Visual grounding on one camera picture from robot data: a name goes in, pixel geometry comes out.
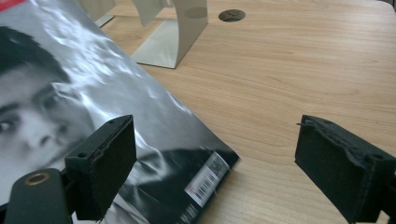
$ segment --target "wooden tabletop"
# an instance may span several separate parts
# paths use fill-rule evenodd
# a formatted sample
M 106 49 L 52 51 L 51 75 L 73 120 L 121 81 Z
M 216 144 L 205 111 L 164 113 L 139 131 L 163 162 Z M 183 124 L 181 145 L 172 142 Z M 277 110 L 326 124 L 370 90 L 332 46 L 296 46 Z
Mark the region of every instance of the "wooden tabletop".
M 128 54 L 141 27 L 117 0 L 103 27 Z M 238 22 L 218 19 L 241 9 Z M 209 23 L 176 69 L 142 65 L 241 157 L 200 223 L 347 223 L 294 163 L 303 114 L 396 156 L 396 14 L 364 0 L 210 0 Z M 386 223 L 381 215 L 378 223 Z

